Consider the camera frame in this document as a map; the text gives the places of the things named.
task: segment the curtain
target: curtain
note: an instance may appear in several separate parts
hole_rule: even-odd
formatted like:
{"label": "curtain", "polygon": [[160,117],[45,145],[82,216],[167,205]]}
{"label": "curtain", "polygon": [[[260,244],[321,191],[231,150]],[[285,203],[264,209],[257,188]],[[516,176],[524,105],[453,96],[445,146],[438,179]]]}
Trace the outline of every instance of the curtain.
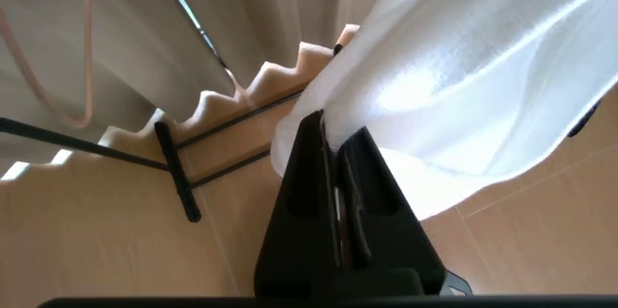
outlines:
{"label": "curtain", "polygon": [[[293,67],[301,41],[332,46],[376,0],[92,0],[94,117],[71,129],[39,105],[0,42],[0,116],[97,141],[108,126],[139,130],[156,108],[184,121],[200,92],[232,96],[265,61]],[[54,100],[83,111],[82,0],[0,0],[35,74]],[[45,163],[59,148],[0,134],[0,175],[17,160]]]}
{"label": "curtain", "polygon": [[618,80],[618,0],[378,0],[277,127],[369,128],[419,219],[547,157]]}

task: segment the wooden floor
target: wooden floor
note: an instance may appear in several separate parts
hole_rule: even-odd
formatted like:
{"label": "wooden floor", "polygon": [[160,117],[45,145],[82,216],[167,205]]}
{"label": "wooden floor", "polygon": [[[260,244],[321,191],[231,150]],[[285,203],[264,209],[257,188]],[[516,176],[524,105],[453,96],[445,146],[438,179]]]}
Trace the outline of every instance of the wooden floor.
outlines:
{"label": "wooden floor", "polygon": [[[204,97],[175,141],[302,88],[331,51],[307,46],[295,70],[266,67],[255,89]],[[268,147],[293,101],[185,148],[191,180]],[[108,145],[163,160],[152,123]],[[591,123],[522,177],[423,222],[446,265],[477,294],[618,294],[618,90]],[[57,296],[252,295],[280,179],[269,157],[195,190],[189,223],[166,172],[90,154],[0,183],[0,307]]]}

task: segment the white garment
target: white garment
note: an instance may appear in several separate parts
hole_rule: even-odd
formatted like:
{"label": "white garment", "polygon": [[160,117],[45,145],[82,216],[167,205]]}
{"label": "white garment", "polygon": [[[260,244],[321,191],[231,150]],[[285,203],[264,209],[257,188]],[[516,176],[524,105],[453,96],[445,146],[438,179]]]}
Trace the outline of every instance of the white garment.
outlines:
{"label": "white garment", "polygon": [[379,0],[278,125],[367,126],[419,219],[546,158],[618,80],[618,0]]}

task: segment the black metal bar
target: black metal bar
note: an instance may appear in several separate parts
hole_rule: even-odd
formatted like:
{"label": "black metal bar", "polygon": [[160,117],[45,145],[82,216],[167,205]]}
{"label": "black metal bar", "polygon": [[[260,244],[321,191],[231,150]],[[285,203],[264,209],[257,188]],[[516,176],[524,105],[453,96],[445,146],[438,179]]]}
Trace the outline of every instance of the black metal bar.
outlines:
{"label": "black metal bar", "polygon": [[227,128],[227,127],[233,126],[233,125],[235,125],[235,124],[237,124],[239,122],[242,122],[242,121],[244,121],[244,120],[246,120],[246,119],[248,119],[250,117],[253,117],[255,115],[263,113],[263,112],[265,112],[265,111],[267,111],[267,110],[269,110],[269,109],[271,109],[271,108],[273,108],[273,107],[275,107],[275,106],[277,106],[277,105],[279,105],[281,103],[284,103],[286,101],[289,101],[289,100],[292,100],[294,98],[297,98],[298,96],[300,96],[302,91],[304,91],[304,90],[300,90],[300,91],[295,92],[295,93],[293,93],[293,94],[291,94],[289,96],[285,96],[283,98],[280,98],[280,99],[278,99],[278,100],[276,100],[274,102],[271,102],[271,103],[269,103],[267,105],[264,105],[264,106],[262,106],[260,108],[257,108],[255,110],[249,111],[248,113],[246,113],[244,115],[241,115],[241,116],[239,116],[239,117],[237,117],[237,118],[235,118],[233,120],[230,120],[230,121],[226,122],[223,125],[216,126],[215,128],[211,128],[211,129],[209,129],[209,130],[207,130],[207,131],[205,131],[203,133],[200,133],[200,134],[198,134],[198,135],[196,135],[196,136],[194,136],[192,138],[188,138],[188,139],[182,141],[181,143],[177,144],[176,145],[176,150],[180,150],[180,149],[185,148],[185,147],[187,147],[187,146],[189,146],[191,144],[197,143],[198,141],[200,141],[200,140],[202,140],[202,139],[204,139],[204,138],[206,138],[208,136],[211,136],[211,135],[215,134],[216,132],[219,132],[219,131]]}
{"label": "black metal bar", "polygon": [[21,122],[10,120],[7,118],[0,118],[0,132],[6,132],[24,138],[30,138],[49,144],[60,145],[65,148],[71,148],[91,154],[100,154],[105,157],[116,158],[126,162],[140,164],[146,167],[169,171],[165,163],[157,162],[155,160],[147,159],[133,154],[123,153],[118,150],[104,147],[95,143],[73,138],[65,134],[56,133],[51,130],[38,128],[36,126],[26,125]]}
{"label": "black metal bar", "polygon": [[202,218],[202,214],[197,207],[197,203],[195,203],[195,197],[193,197],[193,192],[191,192],[192,187],[189,186],[189,181],[184,174],[183,165],[178,158],[178,152],[174,149],[170,128],[163,122],[157,122],[154,124],[154,131],[169,165],[178,195],[181,197],[181,202],[183,202],[184,213],[189,221],[198,222]]}
{"label": "black metal bar", "polygon": [[221,177],[223,177],[226,174],[232,173],[235,170],[244,167],[245,165],[248,165],[248,164],[251,164],[251,163],[253,163],[253,162],[257,161],[257,160],[260,160],[260,159],[268,156],[269,154],[270,154],[270,149],[268,149],[266,151],[263,151],[263,152],[261,152],[259,154],[253,155],[253,156],[251,156],[251,157],[249,157],[249,158],[247,158],[245,160],[240,161],[239,163],[233,164],[233,165],[231,165],[231,166],[229,166],[227,168],[223,168],[223,169],[221,169],[220,171],[218,171],[218,172],[216,172],[214,174],[210,174],[209,176],[207,176],[205,178],[202,178],[202,179],[198,180],[197,182],[192,182],[189,185],[189,188],[195,188],[195,187],[203,185],[203,184],[205,184],[207,182],[212,182],[213,180],[221,178]]}

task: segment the rack leg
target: rack leg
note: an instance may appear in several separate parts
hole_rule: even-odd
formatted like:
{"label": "rack leg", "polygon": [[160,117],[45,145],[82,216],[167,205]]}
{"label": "rack leg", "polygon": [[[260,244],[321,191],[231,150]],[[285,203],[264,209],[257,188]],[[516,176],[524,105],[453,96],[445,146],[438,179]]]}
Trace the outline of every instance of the rack leg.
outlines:
{"label": "rack leg", "polygon": [[193,192],[189,187],[189,181],[184,174],[183,165],[178,158],[178,152],[174,149],[174,141],[170,135],[170,128],[163,122],[157,122],[154,124],[154,131],[156,132],[156,137],[163,150],[163,155],[165,155],[165,159],[167,160],[167,165],[169,166],[170,173],[176,184],[178,195],[181,197],[181,202],[183,202],[184,213],[189,221],[198,222],[202,218],[202,214],[195,203]]}

